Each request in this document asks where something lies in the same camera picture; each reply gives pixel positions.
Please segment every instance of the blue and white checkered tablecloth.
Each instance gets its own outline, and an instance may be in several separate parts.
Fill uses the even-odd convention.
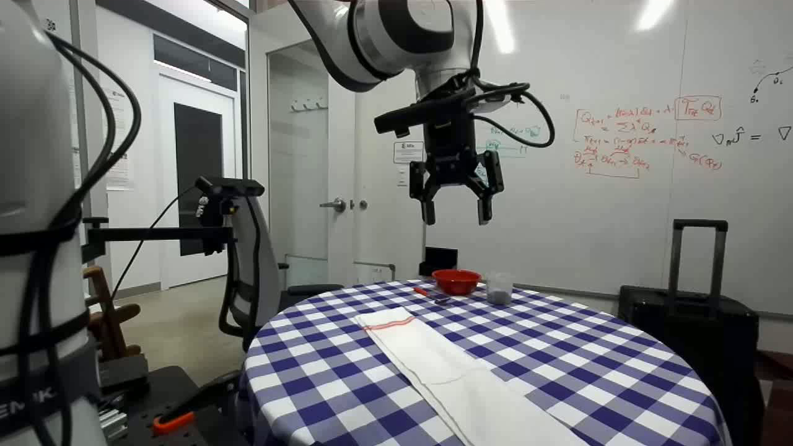
[[[588,444],[729,443],[696,373],[619,319],[529,290],[493,306],[482,286],[439,306],[414,286],[437,293],[422,281],[355,286],[303,301],[265,325],[248,351],[240,395],[255,444],[461,444],[351,319],[399,306]]]

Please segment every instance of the suitcase handle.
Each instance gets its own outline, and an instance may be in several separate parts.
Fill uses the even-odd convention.
[[[713,248],[711,292],[707,297],[707,306],[708,317],[711,319],[716,318],[718,300],[722,295],[727,226],[727,222],[724,220],[675,219],[672,222],[672,258],[669,265],[669,292],[666,295],[666,309],[669,314],[674,315],[676,312],[677,283],[680,280],[680,245],[683,242],[683,228],[714,228],[716,229],[716,240]]]

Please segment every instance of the white towel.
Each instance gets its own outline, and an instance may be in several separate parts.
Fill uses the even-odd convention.
[[[359,314],[355,321],[464,444],[585,444],[404,308]]]

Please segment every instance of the red stripe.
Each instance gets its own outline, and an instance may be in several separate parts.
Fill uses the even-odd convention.
[[[394,322],[389,322],[388,324],[381,324],[381,325],[367,325],[366,327],[363,327],[363,329],[365,329],[365,330],[382,330],[382,329],[387,329],[388,327],[395,327],[397,325],[406,325],[406,324],[410,323],[410,321],[412,321],[413,319],[416,319],[416,318],[413,317],[413,316],[410,316],[407,319],[405,319],[404,321],[394,321]]]

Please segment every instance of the red bowl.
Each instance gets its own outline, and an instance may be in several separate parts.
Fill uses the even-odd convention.
[[[437,270],[432,277],[438,283],[438,288],[449,296],[467,296],[471,294],[482,276],[466,270]]]

